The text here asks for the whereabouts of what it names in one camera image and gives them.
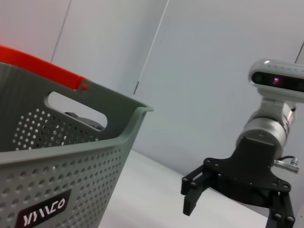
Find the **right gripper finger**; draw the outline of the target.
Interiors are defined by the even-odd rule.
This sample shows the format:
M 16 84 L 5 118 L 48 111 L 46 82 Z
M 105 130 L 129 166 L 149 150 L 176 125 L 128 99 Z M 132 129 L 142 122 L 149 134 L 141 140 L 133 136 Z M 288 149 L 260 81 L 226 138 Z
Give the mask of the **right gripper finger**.
M 216 180 L 218 174 L 205 165 L 201 165 L 182 178 L 181 194 L 184 196 L 183 214 L 190 216 L 201 194 Z
M 295 217 L 289 193 L 271 193 L 267 228 L 292 228 L 294 223 Z

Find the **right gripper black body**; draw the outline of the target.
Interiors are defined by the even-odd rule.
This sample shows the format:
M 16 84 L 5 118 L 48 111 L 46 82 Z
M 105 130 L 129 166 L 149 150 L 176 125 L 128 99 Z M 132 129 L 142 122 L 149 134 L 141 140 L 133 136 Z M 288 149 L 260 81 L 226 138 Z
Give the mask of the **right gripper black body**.
M 291 185 L 271 171 L 275 153 L 274 145 L 243 138 L 229 158 L 206 158 L 203 174 L 211 175 L 211 188 L 230 199 L 258 207 L 289 207 Z

